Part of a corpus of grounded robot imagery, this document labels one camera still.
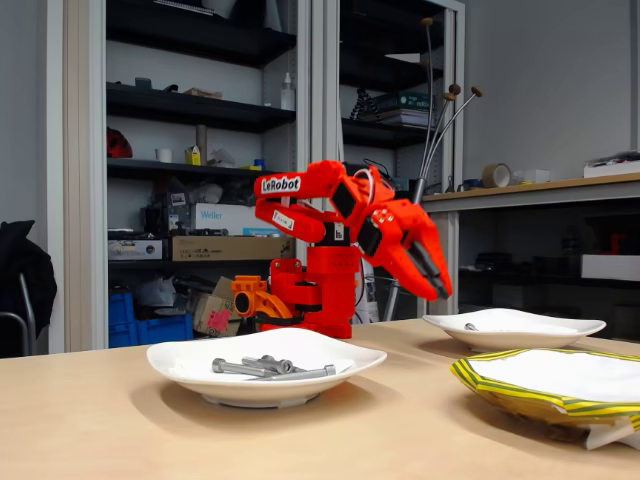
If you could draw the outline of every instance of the bottle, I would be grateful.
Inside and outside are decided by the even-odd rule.
[[[289,72],[284,76],[282,90],[280,91],[280,108],[282,110],[296,109],[296,92],[293,88],[293,83],[291,83]]]

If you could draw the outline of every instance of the blue crate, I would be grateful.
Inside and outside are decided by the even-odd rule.
[[[138,329],[135,322],[109,325],[109,348],[138,345]]]
[[[130,292],[109,295],[109,326],[133,321],[133,295]]]
[[[160,342],[178,342],[193,338],[191,315],[154,318],[141,320],[138,325],[138,341],[140,345],[150,345]]]

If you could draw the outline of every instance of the tape roll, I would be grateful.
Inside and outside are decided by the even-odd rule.
[[[504,163],[487,165],[482,171],[485,188],[506,187],[511,183],[511,170]]]

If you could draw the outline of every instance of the bolt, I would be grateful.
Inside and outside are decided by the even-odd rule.
[[[269,377],[273,372],[264,368],[249,367],[247,365],[239,365],[237,363],[229,363],[224,358],[216,358],[211,362],[211,369],[214,373],[243,373],[245,375],[253,375],[255,377]]]
[[[250,380],[263,380],[263,381],[281,381],[281,380],[306,380],[307,378],[320,378],[335,375],[337,373],[334,365],[325,365],[324,368],[318,370],[308,370],[306,372],[285,373],[283,375],[273,375],[265,378],[251,378]]]
[[[262,358],[243,357],[242,364],[254,368],[264,368],[274,373],[291,373],[293,372],[293,363],[291,360],[276,360],[270,355],[264,355]]]

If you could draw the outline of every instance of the white plate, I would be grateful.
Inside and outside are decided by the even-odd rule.
[[[484,352],[514,348],[562,348],[607,326],[601,320],[546,317],[507,308],[461,315],[425,315],[422,318],[473,350]],[[467,323],[472,323],[479,331],[465,330]]]
[[[214,373],[211,362],[224,358],[272,355],[307,370],[335,365],[337,375],[281,382],[247,381],[248,375]],[[207,401],[238,407],[300,405],[349,377],[382,363],[387,354],[357,347],[300,328],[279,328],[241,337],[160,343],[149,347],[147,360],[169,380],[201,393]]]
[[[520,418],[589,430],[589,450],[616,441],[640,449],[640,357],[512,350],[462,358],[451,371]]]

